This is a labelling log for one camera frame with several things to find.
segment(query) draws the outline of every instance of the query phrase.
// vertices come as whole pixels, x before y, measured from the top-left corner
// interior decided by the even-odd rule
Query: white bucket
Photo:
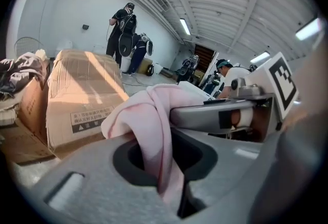
[[[129,66],[130,66],[130,63],[131,63],[131,57],[123,57],[122,56],[122,61],[121,61],[121,68],[120,70],[122,72],[127,72],[127,70],[129,69]]]
[[[159,74],[163,69],[163,66],[161,66],[160,64],[158,63],[155,63],[154,64],[154,73],[155,74]]]

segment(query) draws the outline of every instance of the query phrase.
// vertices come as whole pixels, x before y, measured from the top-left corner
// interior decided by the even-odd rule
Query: cardboard box
[[[148,59],[148,58],[144,58],[138,68],[137,73],[139,74],[146,74],[147,69],[148,69],[148,65],[151,65],[153,63],[152,60]]]
[[[61,51],[49,78],[48,147],[59,158],[104,139],[100,124],[129,97],[108,55]]]
[[[203,79],[204,75],[205,74],[199,70],[195,70],[195,72],[194,72],[194,76],[196,76],[199,79],[199,81],[201,81]]]
[[[0,149],[7,159],[24,163],[53,156],[47,146],[47,101],[47,81],[33,78],[15,98],[0,102]]]

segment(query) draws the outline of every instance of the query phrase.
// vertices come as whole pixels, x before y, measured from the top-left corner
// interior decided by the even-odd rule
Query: fluorescent light
[[[260,54],[259,56],[255,57],[254,59],[251,60],[251,63],[256,63],[258,61],[261,61],[267,57],[269,57],[270,54],[268,52],[264,52],[262,54]]]
[[[184,28],[184,31],[186,32],[187,35],[190,35],[190,31],[189,31],[189,28],[188,28],[188,25],[186,23],[186,20],[185,19],[180,19],[180,22]]]
[[[319,18],[316,18],[297,31],[296,37],[300,40],[307,39],[311,35],[319,32],[322,29],[322,25],[322,21]]]

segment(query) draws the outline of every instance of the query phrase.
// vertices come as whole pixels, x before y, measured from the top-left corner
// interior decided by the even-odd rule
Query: ceiling
[[[317,16],[312,0],[132,0],[151,13],[180,43],[249,61],[264,51],[290,61],[306,56],[315,37],[295,33]],[[192,35],[179,21],[184,18]]]

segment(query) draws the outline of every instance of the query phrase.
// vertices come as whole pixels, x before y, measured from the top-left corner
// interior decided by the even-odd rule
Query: jeans
[[[133,56],[131,58],[131,63],[128,69],[128,73],[134,73],[138,70],[144,56],[146,54],[146,48],[145,47],[140,47],[136,48],[136,50],[133,53]]]

